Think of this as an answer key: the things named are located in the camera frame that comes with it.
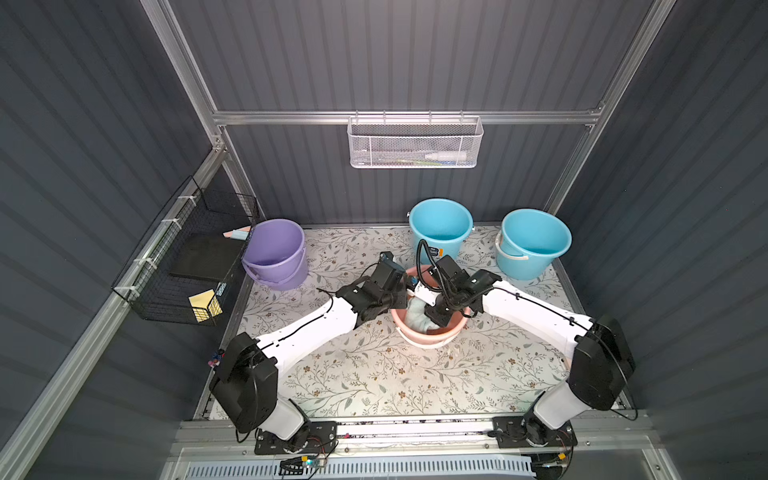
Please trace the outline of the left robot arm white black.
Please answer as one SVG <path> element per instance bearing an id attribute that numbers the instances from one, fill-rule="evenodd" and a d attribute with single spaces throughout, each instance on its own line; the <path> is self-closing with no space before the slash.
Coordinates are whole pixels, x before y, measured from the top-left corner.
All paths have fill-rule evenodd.
<path id="1" fill-rule="evenodd" d="M 406 270 L 382 253 L 373 272 L 328 294 L 314 312 L 279 330 L 253 338 L 233 337 L 213 367 L 210 393 L 237 435 L 261 430 L 302 443 L 310 421 L 295 402 L 278 393 L 283 377 L 300 360 L 406 302 Z"/>

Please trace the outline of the purple plastic bucket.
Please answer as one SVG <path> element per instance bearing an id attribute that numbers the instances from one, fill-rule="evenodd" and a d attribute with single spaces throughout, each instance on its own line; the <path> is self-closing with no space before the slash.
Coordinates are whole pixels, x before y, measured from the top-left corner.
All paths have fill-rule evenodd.
<path id="1" fill-rule="evenodd" d="M 298 288 L 309 273 L 304 230 L 288 219 L 257 223 L 250 229 L 241 263 L 256 284 L 274 291 Z"/>

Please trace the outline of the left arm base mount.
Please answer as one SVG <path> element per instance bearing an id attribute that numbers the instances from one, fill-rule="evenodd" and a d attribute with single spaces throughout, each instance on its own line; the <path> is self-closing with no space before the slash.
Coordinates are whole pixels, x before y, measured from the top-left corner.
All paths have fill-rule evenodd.
<path id="1" fill-rule="evenodd" d="M 338 423 L 335 421 L 307 422 L 288 440 L 264 430 L 257 431 L 255 455 L 325 454 L 337 440 Z"/>

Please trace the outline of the light green cloth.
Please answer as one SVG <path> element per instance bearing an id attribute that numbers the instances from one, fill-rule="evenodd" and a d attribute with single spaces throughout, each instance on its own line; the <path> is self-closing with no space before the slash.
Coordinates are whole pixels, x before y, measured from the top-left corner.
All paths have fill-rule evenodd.
<path id="1" fill-rule="evenodd" d="M 434 323 L 425 313 L 427 304 L 417 298 L 412 297 L 408 304 L 403 323 L 409 329 L 422 334 L 440 329 L 440 326 Z"/>

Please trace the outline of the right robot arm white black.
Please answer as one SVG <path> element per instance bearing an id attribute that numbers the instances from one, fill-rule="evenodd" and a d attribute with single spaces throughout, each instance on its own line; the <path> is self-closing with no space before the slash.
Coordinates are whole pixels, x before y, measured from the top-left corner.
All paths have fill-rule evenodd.
<path id="1" fill-rule="evenodd" d="M 449 256 L 416 267 L 406 289 L 425 302 L 424 314 L 445 327 L 453 314 L 486 313 L 506 320 L 555 348 L 568 362 L 568 374 L 543 391 L 522 416 L 518 441 L 544 447 L 569 422 L 587 410 L 610 411 L 635 370 L 635 361 L 618 321 L 597 320 L 530 296 L 500 275 L 473 274 Z"/>

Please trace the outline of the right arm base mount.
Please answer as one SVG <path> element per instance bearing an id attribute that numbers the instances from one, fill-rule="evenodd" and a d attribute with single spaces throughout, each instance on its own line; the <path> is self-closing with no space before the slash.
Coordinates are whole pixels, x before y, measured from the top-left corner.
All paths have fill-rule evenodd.
<path id="1" fill-rule="evenodd" d="M 536 418 L 523 415 L 493 417 L 492 428 L 487 435 L 495 439 L 498 447 L 502 449 L 523 447 L 570 449 L 578 445 L 570 422 L 566 422 L 559 429 L 549 429 Z"/>

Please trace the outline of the blue bucket with label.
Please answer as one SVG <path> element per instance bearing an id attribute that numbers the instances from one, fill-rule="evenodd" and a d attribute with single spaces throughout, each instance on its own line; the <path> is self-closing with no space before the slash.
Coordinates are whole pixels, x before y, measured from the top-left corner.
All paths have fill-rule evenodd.
<path id="1" fill-rule="evenodd" d="M 416 204 L 409 212 L 409 225 L 413 233 L 413 249 L 424 240 L 424 248 L 418 259 L 422 265 L 429 263 L 428 254 L 437 261 L 444 256 L 458 259 L 464 241 L 474 228 L 469 210 L 450 199 L 431 198 Z"/>

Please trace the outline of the pink plastic bucket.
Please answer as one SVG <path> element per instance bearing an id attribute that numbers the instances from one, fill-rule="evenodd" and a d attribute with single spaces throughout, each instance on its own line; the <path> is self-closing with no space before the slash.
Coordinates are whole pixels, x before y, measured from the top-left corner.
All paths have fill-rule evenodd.
<path id="1" fill-rule="evenodd" d="M 401 309 L 391 309 L 390 314 L 394 320 L 398 333 L 413 346 L 422 349 L 437 349 L 443 347 L 453 341 L 461 333 L 469 320 L 463 313 L 454 312 L 446 326 L 440 326 L 440 329 L 431 331 L 427 334 L 417 333 L 406 327 L 403 323 L 410 299 L 415 297 L 413 295 L 413 290 L 406 289 L 405 292 L 405 307 Z"/>

